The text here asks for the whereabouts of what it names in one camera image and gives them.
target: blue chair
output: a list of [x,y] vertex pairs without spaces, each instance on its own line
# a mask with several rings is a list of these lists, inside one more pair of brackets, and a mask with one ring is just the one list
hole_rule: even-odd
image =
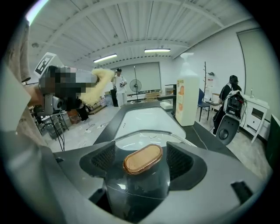
[[202,102],[203,98],[204,98],[204,93],[201,89],[199,89],[199,96],[198,96],[198,103],[197,103],[197,106],[200,107],[199,121],[200,121],[200,117],[201,117],[202,108],[205,108],[205,107],[208,107],[208,116],[207,116],[207,121],[208,121],[211,105],[208,103]]

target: standing fan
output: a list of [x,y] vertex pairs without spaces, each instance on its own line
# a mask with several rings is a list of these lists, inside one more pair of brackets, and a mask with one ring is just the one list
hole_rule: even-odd
[[142,84],[140,83],[139,80],[133,79],[133,80],[130,82],[129,87],[130,87],[130,89],[131,89],[133,92],[136,92],[137,100],[136,100],[135,102],[136,102],[136,103],[139,103],[140,100],[138,100],[138,91],[141,90]]

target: orange fruit graphic on bottle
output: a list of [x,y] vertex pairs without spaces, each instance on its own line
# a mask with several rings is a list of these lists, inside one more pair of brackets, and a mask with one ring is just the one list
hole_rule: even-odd
[[183,98],[184,98],[184,86],[180,87],[180,92],[178,93],[178,104],[179,104],[179,111],[183,110]]

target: white pump bottle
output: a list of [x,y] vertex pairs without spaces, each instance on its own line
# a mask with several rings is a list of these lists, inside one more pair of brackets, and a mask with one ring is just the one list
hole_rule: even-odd
[[200,78],[194,73],[187,62],[193,53],[183,53],[184,59],[180,76],[177,80],[176,119],[181,126],[193,125],[196,119],[199,96]]

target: yellow fluffy sponge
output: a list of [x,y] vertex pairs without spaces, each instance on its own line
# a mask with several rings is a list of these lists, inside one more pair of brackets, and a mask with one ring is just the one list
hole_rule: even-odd
[[93,69],[91,73],[99,77],[99,82],[95,87],[86,88],[86,92],[80,95],[80,100],[89,106],[93,106],[99,101],[103,89],[114,76],[112,70],[103,68]]

